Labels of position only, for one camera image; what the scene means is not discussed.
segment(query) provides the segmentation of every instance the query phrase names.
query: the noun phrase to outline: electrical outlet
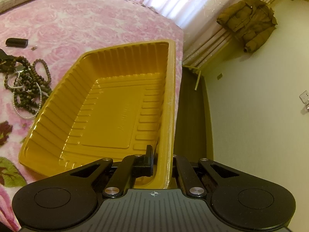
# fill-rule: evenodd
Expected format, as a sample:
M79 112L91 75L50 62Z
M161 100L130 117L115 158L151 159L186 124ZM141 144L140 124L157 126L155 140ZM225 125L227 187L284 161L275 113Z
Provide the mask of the electrical outlet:
M306 104L308 102L308 100L309 100L309 93L308 93L308 91L305 90L299 97L302 100L302 102L304 104Z

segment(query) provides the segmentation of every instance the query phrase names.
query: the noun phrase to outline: metal screw cap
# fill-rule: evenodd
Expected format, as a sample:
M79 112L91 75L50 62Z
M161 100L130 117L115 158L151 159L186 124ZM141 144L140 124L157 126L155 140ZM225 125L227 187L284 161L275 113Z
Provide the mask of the metal screw cap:
M201 187L191 187L190 190L189 190L189 192L190 192L191 194L196 194L196 195L198 195L198 194L203 194L203 193L205 192L205 190L202 189Z
M108 187L104 190L106 194L114 195L119 193L119 188L118 187Z

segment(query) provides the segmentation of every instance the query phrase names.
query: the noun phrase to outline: yellow plastic tray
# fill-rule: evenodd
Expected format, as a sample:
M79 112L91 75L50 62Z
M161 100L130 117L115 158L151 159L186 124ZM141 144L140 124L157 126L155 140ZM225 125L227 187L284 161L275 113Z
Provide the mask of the yellow plastic tray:
M158 154L137 188L167 188L174 140L175 43L124 44L83 54L56 86L19 154L21 164L53 176L103 157Z

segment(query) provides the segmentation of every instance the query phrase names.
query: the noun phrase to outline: green leaf pattern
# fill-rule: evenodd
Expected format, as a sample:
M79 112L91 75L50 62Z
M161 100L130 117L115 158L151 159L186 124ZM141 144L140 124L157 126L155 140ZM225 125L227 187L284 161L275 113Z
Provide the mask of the green leaf pattern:
M5 187L22 187L27 185L15 165L7 158L0 157L0 184Z

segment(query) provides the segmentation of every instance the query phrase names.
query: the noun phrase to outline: bed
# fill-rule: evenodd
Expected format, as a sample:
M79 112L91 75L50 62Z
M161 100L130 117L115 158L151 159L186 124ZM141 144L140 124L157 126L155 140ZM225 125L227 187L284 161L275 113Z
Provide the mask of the bed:
M6 47L5 40L10 37L29 39L28 47ZM32 0L0 14L0 48L8 55L25 56L30 62L44 59L52 76L52 89L84 52L165 38L176 42L177 116L183 32L153 9L135 0ZM23 185L43 176L18 162L33 120L22 119L14 112L12 93L3 84L0 95L0 221L18 231L12 198Z

